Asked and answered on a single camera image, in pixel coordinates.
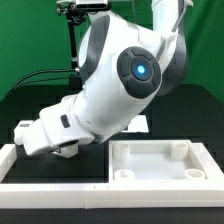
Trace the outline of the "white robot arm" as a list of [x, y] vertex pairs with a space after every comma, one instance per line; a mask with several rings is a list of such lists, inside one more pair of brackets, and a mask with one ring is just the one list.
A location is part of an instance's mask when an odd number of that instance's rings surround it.
[[113, 13], [107, 0], [71, 0], [67, 13], [91, 21], [78, 53], [83, 89], [40, 111], [23, 134], [26, 153], [63, 155], [71, 146], [100, 144], [179, 85], [186, 68], [183, 17], [192, 4], [152, 0], [153, 28], [146, 29]]

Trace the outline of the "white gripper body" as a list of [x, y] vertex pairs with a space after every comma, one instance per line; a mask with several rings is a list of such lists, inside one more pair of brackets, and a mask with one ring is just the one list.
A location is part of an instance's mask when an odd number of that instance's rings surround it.
[[77, 120], [73, 106], [77, 96], [69, 95], [58, 104], [39, 112], [39, 118], [24, 132], [22, 144], [29, 156], [71, 145], [86, 145], [94, 136]]

